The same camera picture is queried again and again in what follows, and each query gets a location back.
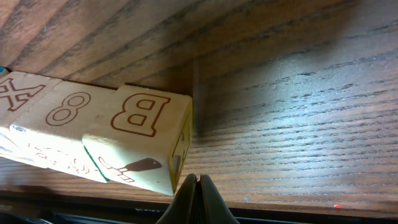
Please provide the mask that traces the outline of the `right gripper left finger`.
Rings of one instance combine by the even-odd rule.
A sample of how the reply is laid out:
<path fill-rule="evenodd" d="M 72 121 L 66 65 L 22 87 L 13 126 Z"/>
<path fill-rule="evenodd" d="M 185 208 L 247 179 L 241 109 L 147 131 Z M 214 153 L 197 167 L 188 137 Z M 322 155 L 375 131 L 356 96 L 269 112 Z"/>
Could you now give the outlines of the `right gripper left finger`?
<path fill-rule="evenodd" d="M 190 215 L 195 196 L 197 177 L 188 174 L 183 184 L 175 194 L 172 203 L 165 213 L 158 219 L 156 224 L 189 224 Z"/>

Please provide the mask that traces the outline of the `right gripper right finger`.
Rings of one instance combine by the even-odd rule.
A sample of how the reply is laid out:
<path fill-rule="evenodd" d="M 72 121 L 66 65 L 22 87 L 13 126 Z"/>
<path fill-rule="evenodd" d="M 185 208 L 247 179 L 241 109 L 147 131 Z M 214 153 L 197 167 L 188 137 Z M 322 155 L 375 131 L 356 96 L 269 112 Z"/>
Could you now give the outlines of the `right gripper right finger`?
<path fill-rule="evenodd" d="M 198 199 L 202 223 L 239 224 L 225 204 L 211 177 L 207 174 L 200 176 Z"/>

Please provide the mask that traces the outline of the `white block red mark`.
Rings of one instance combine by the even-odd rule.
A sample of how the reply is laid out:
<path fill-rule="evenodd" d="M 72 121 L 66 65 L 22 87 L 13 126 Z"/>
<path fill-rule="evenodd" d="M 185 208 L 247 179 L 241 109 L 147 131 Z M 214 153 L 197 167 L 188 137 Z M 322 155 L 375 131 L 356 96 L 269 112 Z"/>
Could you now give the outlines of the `white block red mark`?
<path fill-rule="evenodd" d="M 192 109 L 191 96 L 123 85 L 83 144 L 109 180 L 173 195 L 192 143 Z"/>

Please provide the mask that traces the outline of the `white block green edge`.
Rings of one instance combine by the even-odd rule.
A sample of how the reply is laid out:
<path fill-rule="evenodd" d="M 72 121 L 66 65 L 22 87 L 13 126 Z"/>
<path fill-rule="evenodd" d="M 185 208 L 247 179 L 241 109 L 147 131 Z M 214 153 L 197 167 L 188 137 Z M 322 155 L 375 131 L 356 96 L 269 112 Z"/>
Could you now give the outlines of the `white block green edge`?
<path fill-rule="evenodd" d="M 10 126 L 17 145 L 50 169 L 105 183 L 82 143 L 115 91 L 61 82 Z"/>

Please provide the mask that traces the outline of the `yellow block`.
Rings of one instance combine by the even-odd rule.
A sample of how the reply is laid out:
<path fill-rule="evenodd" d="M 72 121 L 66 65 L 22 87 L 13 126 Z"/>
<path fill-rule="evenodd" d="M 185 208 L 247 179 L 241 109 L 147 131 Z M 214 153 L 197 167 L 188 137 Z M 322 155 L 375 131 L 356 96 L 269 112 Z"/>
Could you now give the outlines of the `yellow block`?
<path fill-rule="evenodd" d="M 62 80 L 32 73 L 11 72 L 1 77 L 1 157 L 46 168 L 18 145 L 10 133 L 11 124 Z"/>

